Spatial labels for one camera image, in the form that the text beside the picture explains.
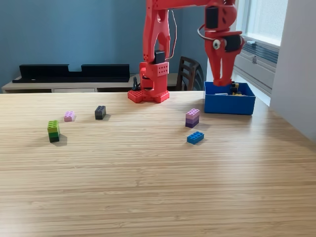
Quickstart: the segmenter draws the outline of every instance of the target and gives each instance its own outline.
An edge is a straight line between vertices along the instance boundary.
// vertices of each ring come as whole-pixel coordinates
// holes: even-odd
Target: green lego brick
[[[50,137],[49,141],[52,142],[59,142],[59,137]]]
[[[49,134],[48,134],[48,136],[50,137],[50,138],[52,138],[52,137],[59,137],[59,132],[50,132]]]
[[[60,133],[58,121],[57,120],[49,121],[47,131],[48,131],[48,133],[54,133],[54,132]]]

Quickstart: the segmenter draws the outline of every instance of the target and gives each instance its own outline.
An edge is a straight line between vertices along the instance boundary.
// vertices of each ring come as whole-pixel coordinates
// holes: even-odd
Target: window frame
[[[237,7],[236,29],[242,31],[241,35],[245,39],[245,41],[256,41],[257,43],[279,50],[280,45],[276,45],[267,41],[263,41],[260,38],[254,38],[247,35],[246,31],[247,31],[247,26],[249,24],[250,4],[251,4],[251,0],[237,0],[236,1],[236,7]]]

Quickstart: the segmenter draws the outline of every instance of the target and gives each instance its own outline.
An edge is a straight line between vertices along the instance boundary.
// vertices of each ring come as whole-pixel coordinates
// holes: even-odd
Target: chair
[[[201,65],[194,59],[181,57],[176,90],[204,90],[204,74]]]

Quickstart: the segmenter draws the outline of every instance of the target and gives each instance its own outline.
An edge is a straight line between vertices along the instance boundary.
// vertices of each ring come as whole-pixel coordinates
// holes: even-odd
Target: blue box
[[[246,96],[231,95],[231,85],[215,86],[213,82],[205,82],[205,113],[252,115],[256,96],[247,83],[239,83],[238,91]]]

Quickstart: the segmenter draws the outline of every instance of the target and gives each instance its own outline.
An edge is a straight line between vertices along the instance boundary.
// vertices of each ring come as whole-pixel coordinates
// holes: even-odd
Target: robotic arm
[[[167,60],[172,57],[169,57],[169,9],[204,5],[205,23],[198,29],[198,34],[205,40],[205,50],[212,68],[214,84],[226,86],[232,83],[235,58],[244,45],[244,39],[240,36],[241,31],[229,31],[237,17],[235,0],[147,0],[143,35],[145,62],[140,64],[141,90],[130,91],[129,99],[135,103],[141,101],[161,103],[169,98]],[[202,28],[205,28],[204,36],[200,33]],[[159,50],[155,51],[157,39]]]

